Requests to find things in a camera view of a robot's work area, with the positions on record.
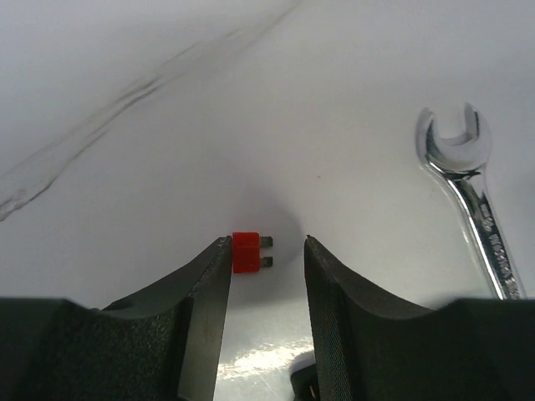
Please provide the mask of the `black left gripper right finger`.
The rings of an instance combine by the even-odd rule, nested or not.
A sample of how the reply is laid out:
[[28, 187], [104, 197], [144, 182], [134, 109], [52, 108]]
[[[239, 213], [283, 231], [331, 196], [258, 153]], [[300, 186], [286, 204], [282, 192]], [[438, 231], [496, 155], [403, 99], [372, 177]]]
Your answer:
[[462, 298], [432, 310], [350, 270], [314, 237], [303, 250], [322, 399], [533, 399], [533, 301]]

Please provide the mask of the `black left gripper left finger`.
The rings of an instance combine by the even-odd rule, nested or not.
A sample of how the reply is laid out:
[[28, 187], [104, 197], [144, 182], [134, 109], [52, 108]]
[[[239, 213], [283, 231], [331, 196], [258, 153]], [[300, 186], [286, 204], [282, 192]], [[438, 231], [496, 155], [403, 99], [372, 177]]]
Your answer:
[[3, 298], [2, 399], [212, 399], [231, 273], [232, 242], [221, 237], [102, 309]]

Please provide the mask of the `black fuse box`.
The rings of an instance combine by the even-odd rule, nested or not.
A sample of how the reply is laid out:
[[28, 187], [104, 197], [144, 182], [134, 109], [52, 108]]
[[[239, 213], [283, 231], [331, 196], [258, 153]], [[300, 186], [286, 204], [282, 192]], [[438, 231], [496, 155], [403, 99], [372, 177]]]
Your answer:
[[316, 363], [294, 364], [290, 369], [290, 383], [295, 401], [319, 401]]

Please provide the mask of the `red blade fuse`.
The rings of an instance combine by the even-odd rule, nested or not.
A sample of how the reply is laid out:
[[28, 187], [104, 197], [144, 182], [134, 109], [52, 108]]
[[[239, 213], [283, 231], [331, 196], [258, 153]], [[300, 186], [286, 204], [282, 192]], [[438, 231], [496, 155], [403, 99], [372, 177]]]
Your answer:
[[271, 256], [262, 256], [262, 250], [273, 247], [271, 236], [261, 236], [255, 231], [232, 233], [232, 272], [249, 274], [273, 266]]

